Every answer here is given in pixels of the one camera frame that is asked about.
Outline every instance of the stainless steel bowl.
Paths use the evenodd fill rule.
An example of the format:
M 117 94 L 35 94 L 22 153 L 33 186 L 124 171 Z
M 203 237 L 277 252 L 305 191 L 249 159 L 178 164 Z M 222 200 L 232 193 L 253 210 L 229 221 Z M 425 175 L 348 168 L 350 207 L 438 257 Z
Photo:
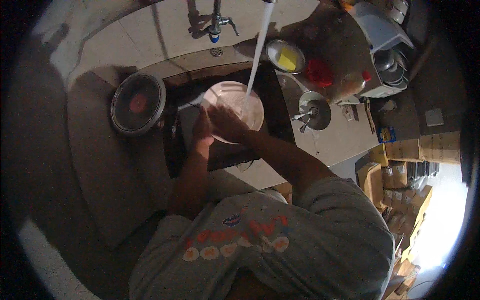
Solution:
M 141 95 L 143 103 L 135 108 L 132 101 L 137 95 Z M 113 96 L 110 107 L 113 127 L 127 136 L 146 133 L 160 119 L 166 99 L 162 80 L 142 73 L 130 75 Z
M 278 60 L 280 59 L 280 53 L 282 52 L 283 47 L 288 47 L 290 50 L 294 51 L 297 54 L 297 63 L 295 64 L 295 70 L 293 71 L 288 71 L 278 64 Z M 265 51 L 268 60 L 270 60 L 273 66 L 279 71 L 290 74 L 299 74 L 305 69 L 305 66 L 307 65 L 305 61 L 305 56 L 303 55 L 303 52 L 300 50 L 300 48 L 287 41 L 281 39 L 274 39 L 267 44 L 267 46 L 265 47 Z

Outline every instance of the yellow sponge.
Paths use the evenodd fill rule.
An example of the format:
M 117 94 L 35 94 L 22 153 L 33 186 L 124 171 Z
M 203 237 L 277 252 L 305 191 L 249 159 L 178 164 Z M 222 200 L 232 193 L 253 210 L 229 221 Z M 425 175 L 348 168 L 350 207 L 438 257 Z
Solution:
M 297 54 L 287 47 L 283 47 L 280 58 L 278 59 L 278 64 L 288 71 L 295 70 L 297 66 Z

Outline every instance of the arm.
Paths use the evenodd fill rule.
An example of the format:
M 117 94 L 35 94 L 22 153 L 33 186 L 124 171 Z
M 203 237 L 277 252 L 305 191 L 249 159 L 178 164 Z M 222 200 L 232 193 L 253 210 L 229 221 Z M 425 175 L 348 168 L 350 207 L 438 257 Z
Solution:
M 231 109 L 210 107 L 208 113 L 220 136 L 252 148 L 299 192 L 321 178 L 335 176 L 320 160 L 295 145 L 250 130 Z
M 193 126 L 193 141 L 180 176 L 175 181 L 168 199 L 169 215 L 195 219 L 203 209 L 207 191 L 207 164 L 210 145 L 213 143 L 211 124 L 204 108 Z

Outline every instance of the hand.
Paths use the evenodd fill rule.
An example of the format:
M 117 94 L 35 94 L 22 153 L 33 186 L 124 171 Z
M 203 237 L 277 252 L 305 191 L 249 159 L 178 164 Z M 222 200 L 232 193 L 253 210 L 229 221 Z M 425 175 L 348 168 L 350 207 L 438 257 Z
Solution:
M 250 128 L 237 117 L 235 112 L 223 105 L 210 106 L 208 116 L 215 128 L 215 134 L 232 143 L 239 143 Z
M 193 125 L 193 142 L 195 145 L 205 144 L 210 146 L 214 138 L 212 136 L 213 126 L 207 115 L 207 111 L 203 106 L 200 106 L 200 115 Z

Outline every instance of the bowl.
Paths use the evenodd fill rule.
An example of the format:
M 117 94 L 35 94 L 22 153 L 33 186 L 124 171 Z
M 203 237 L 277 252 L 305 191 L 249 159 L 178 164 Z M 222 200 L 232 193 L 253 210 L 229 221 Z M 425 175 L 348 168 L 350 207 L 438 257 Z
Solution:
M 252 91 L 244 108 L 246 93 L 246 85 L 236 81 L 222 81 L 214 84 L 205 92 L 202 106 L 208 108 L 210 105 L 221 104 L 229 107 L 250 129 L 259 131 L 264 123 L 264 106 L 258 95 Z M 237 144 L 216 135 L 213 137 L 227 144 Z
M 113 96 L 110 106 L 113 127 L 127 136 L 146 133 L 160 119 L 166 98 L 162 80 L 142 73 L 130 75 Z
M 285 69 L 283 66 L 280 66 L 278 64 L 278 60 L 280 59 L 280 54 L 282 53 L 282 48 L 287 47 L 291 51 L 295 52 L 297 54 L 297 62 L 295 64 L 295 70 L 289 71 Z M 265 51 L 267 53 L 267 57 L 270 60 L 270 62 L 273 64 L 273 66 L 278 69 L 279 71 L 285 72 L 285 73 L 291 73 L 291 74 L 298 74 L 301 73 L 305 69 L 305 56 L 303 55 L 303 52 L 298 48 L 297 46 L 281 40 L 281 39 L 274 39 L 270 41 L 267 46 L 265 47 Z
M 307 122 L 307 127 L 315 131 L 327 128 L 332 119 L 332 111 L 325 97 L 315 91 L 303 93 L 299 100 L 299 113 L 306 113 L 313 107 L 318 109 L 318 114 L 302 117 L 303 122 Z

